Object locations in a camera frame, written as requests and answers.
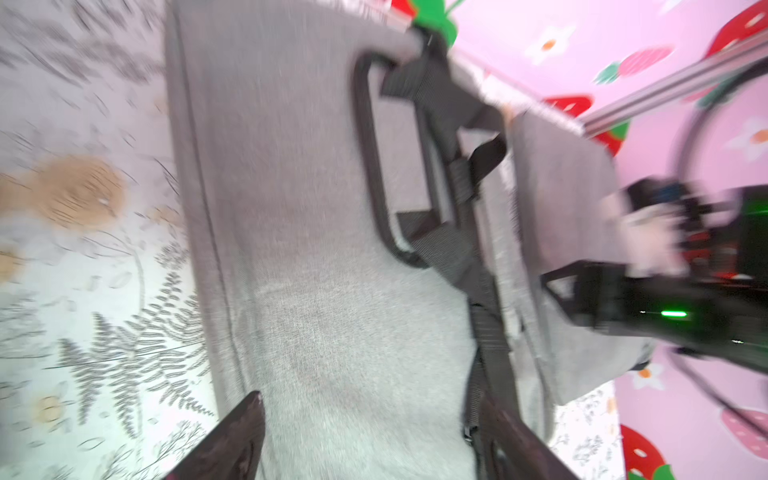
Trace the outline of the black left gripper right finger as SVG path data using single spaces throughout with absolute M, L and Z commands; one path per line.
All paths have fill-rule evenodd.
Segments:
M 578 479 L 519 416 L 490 396 L 479 407 L 476 453 L 480 479 Z

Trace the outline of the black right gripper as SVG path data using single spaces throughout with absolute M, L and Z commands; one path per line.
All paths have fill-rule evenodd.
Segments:
M 767 370 L 767 287 L 751 280 L 630 277 L 625 264 L 577 261 L 540 276 L 576 326 L 649 337 Z

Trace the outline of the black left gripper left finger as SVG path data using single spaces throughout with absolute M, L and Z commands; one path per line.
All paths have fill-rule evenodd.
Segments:
M 163 479 L 254 479 L 265 433 L 263 397 L 252 391 Z

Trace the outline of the grey laptop sleeve bag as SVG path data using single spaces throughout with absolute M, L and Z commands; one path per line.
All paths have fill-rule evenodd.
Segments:
M 628 263 L 618 229 L 600 208 L 618 190 L 609 154 L 531 112 L 512 121 L 508 139 L 535 312 L 526 332 L 548 393 L 565 405 L 649 360 L 656 343 L 576 326 L 542 287 L 543 275 L 577 261 Z

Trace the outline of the grey backpack with black straps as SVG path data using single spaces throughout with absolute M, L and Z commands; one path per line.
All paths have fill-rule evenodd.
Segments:
M 254 479 L 480 479 L 485 396 L 547 445 L 503 119 L 439 34 L 174 1 L 166 80 L 218 407 L 263 397 Z

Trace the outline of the aluminium frame post right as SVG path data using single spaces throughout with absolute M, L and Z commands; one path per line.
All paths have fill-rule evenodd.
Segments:
M 678 98 L 688 97 L 767 57 L 767 32 L 686 67 L 632 95 L 584 116 L 586 136 L 594 136 L 634 117 L 656 110 Z

